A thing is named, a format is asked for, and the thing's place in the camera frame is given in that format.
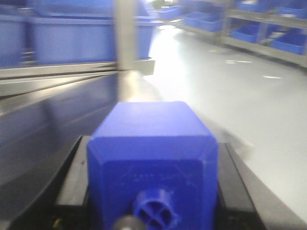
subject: blue plastic bin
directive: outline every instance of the blue plastic bin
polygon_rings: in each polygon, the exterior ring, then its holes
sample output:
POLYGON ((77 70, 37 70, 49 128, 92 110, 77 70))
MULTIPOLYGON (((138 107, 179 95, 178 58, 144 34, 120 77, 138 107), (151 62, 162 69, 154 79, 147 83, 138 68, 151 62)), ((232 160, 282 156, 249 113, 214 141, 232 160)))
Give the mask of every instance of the blue plastic bin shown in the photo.
POLYGON ((270 7, 271 2, 269 0, 257 0, 254 4, 248 4, 246 0, 241 0, 236 3, 236 8, 242 11, 266 12, 270 7))
POLYGON ((105 18, 113 15, 112 0, 29 0, 40 16, 105 18))
POLYGON ((178 6, 183 7, 183 14, 193 11, 194 0, 178 0, 178 6))
POLYGON ((0 6, 0 67, 16 67, 22 61, 25 23, 12 7, 0 6))
POLYGON ((137 22, 137 49, 139 59, 148 59, 151 48, 153 34, 156 26, 160 26, 160 22, 138 21, 137 22))
POLYGON ((201 20, 213 22, 218 19, 221 19, 221 17, 223 16, 223 13, 224 13, 224 8, 210 6, 210 7, 203 9, 201 20))
POLYGON ((119 103, 87 144, 93 230, 213 230, 218 143, 183 102, 119 103))
POLYGON ((298 18, 307 18, 307 1, 289 0, 277 11, 278 15, 290 14, 298 18))
POLYGON ((163 20, 171 20, 181 16, 184 13, 184 7, 171 6, 157 10, 159 17, 163 20))
POLYGON ((191 12, 184 16, 184 24, 192 27, 199 27, 199 19, 202 18, 201 12, 191 12))
POLYGON ((116 60, 111 20, 35 17, 31 27, 37 64, 116 60))
POLYGON ((193 2, 193 11, 204 12, 207 8, 212 6, 213 6, 212 2, 195 0, 193 2))
POLYGON ((206 31, 217 32, 222 30, 223 22, 222 19, 200 19, 199 28, 206 31))
POLYGON ((271 47, 303 55, 305 54, 306 41, 307 41, 307 35, 290 31, 274 39, 271 42, 271 47))
POLYGON ((15 5, 15 6, 26 6, 27 0, 0 0, 0 5, 15 5))
MULTIPOLYGON (((238 27, 230 32, 230 36, 246 42, 257 42, 260 23, 253 22, 238 27)), ((268 26, 266 36, 269 36, 279 28, 277 25, 270 24, 268 26)))

